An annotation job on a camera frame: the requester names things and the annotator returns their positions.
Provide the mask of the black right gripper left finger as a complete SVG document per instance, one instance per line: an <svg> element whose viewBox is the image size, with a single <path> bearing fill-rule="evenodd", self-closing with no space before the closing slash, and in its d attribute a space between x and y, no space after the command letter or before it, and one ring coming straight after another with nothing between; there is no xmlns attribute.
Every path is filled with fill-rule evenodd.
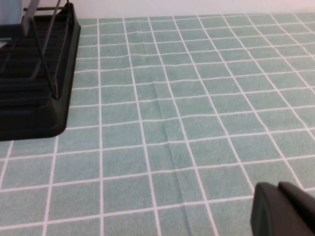
<svg viewBox="0 0 315 236"><path fill-rule="evenodd" d="M313 236L315 219L301 217L278 185L259 182L255 186L251 229L254 236Z"/></svg>

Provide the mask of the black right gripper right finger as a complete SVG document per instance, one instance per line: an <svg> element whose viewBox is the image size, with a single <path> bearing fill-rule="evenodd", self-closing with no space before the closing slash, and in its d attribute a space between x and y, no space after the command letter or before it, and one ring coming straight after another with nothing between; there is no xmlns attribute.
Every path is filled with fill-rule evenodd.
<svg viewBox="0 0 315 236"><path fill-rule="evenodd" d="M279 182L278 188L304 219L315 218L315 198L290 182Z"/></svg>

